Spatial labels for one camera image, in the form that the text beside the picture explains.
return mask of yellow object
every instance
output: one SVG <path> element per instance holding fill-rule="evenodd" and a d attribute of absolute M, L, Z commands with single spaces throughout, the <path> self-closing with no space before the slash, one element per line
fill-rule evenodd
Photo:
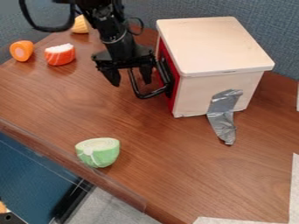
<path fill-rule="evenodd" d="M 10 46 L 11 56 L 18 61 L 27 61 L 33 53 L 33 43 L 29 40 L 21 40 Z"/>
<path fill-rule="evenodd" d="M 74 33 L 89 33 L 87 21 L 83 15 L 80 15 L 75 18 L 72 32 L 74 32 Z"/>
<path fill-rule="evenodd" d="M 7 213 L 7 209 L 6 209 L 6 205 L 0 201 L 0 214 L 6 214 Z"/>

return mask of cable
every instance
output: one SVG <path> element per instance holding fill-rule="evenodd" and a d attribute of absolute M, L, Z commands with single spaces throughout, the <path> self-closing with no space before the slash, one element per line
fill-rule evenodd
<path fill-rule="evenodd" d="M 74 3 L 70 3 L 70 16 L 69 16 L 68 20 L 66 21 L 66 23 L 61 26 L 57 26 L 57 27 L 45 27 L 45 26 L 36 25 L 33 22 L 32 18 L 30 16 L 30 13 L 27 9 L 26 1 L 18 0 L 18 3 L 20 5 L 21 11 L 22 11 L 24 17 L 26 18 L 26 20 L 28 21 L 28 23 L 34 29 L 36 29 L 38 31 L 41 31 L 41 32 L 63 32 L 63 31 L 70 29 L 74 24 L 74 18 L 75 18 L 75 4 Z"/>
<path fill-rule="evenodd" d="M 134 32 L 132 31 L 130 28 L 129 28 L 129 20 L 130 19 L 134 19 L 134 20 L 137 20 L 140 24 L 140 31 L 139 32 Z M 139 18 L 139 17 L 129 17 L 129 18 L 126 18 L 125 20 L 125 23 L 127 24 L 127 27 L 128 27 L 128 31 L 129 33 L 135 35 L 135 36 L 139 36 L 143 33 L 143 30 L 144 30 L 144 22 Z"/>

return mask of table surface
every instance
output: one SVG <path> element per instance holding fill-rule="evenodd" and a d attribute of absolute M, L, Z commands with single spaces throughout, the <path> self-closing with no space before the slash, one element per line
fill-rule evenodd
<path fill-rule="evenodd" d="M 48 66 L 45 48 L 67 42 L 76 46 L 76 61 Z M 154 46 L 156 32 L 146 30 L 137 42 Z M 127 187 L 164 223 L 198 216 L 288 221 L 292 153 L 299 153 L 295 81 L 266 73 L 248 109 L 235 113 L 237 141 L 229 147 L 205 116 L 175 119 L 163 95 L 137 99 L 126 71 L 121 86 L 111 86 L 90 60 L 103 49 L 95 32 L 67 31 L 38 42 L 28 62 L 1 65 L 0 128 L 10 126 L 18 141 L 98 186 L 110 179 Z M 74 145 L 92 137 L 122 142 L 117 161 L 101 170 L 106 175 L 75 157 Z"/>

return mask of gray carpet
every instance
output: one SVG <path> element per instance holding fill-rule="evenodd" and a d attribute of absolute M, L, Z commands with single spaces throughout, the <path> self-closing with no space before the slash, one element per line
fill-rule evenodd
<path fill-rule="evenodd" d="M 161 18 L 233 16 L 275 61 L 275 71 L 299 80 L 298 0 L 123 0 L 149 27 Z"/>
<path fill-rule="evenodd" d="M 34 31 L 21 15 L 18 0 L 0 7 L 0 64 L 9 57 L 8 46 L 18 39 L 37 42 L 47 33 Z M 40 25 L 61 25 L 67 8 L 51 0 L 27 0 Z M 159 18 L 234 16 L 248 29 L 275 61 L 275 71 L 299 80 L 298 0 L 123 0 L 126 12 L 155 28 Z"/>
<path fill-rule="evenodd" d="M 34 21 L 38 25 L 61 25 L 68 12 L 66 5 L 55 4 L 50 0 L 26 0 Z M 45 38 L 49 33 L 32 29 L 18 6 L 18 0 L 3 1 L 0 5 L 0 64 L 10 59 L 9 46 L 21 39 L 33 43 Z"/>

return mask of duct tape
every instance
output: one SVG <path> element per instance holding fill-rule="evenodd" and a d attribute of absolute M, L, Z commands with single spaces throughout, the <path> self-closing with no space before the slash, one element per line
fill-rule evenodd
<path fill-rule="evenodd" d="M 206 114 L 216 135 L 229 145 L 232 145 L 236 138 L 233 108 L 242 95 L 243 91 L 240 89 L 228 89 L 215 94 Z"/>

